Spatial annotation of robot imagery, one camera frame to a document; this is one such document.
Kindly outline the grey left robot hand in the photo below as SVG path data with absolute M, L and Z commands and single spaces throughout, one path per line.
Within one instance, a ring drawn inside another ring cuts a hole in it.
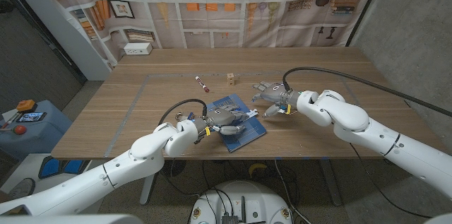
M 229 136 L 242 133 L 246 127 L 239 123 L 248 118 L 249 115 L 240 111 L 238 105 L 225 105 L 207 111 L 207 115 L 204 118 L 197 117 L 193 120 L 193 123 L 196 125 L 198 132 L 209 128 L 222 135 Z

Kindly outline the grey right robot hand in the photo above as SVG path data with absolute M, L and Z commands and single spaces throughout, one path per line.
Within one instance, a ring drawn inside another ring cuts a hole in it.
M 286 90 L 282 83 L 268 83 L 261 81 L 252 86 L 259 90 L 259 93 L 252 97 L 252 101 L 263 99 L 273 103 L 265 112 L 263 117 L 271 117 L 277 113 L 290 114 L 297 111 L 297 100 L 299 93 L 293 90 Z

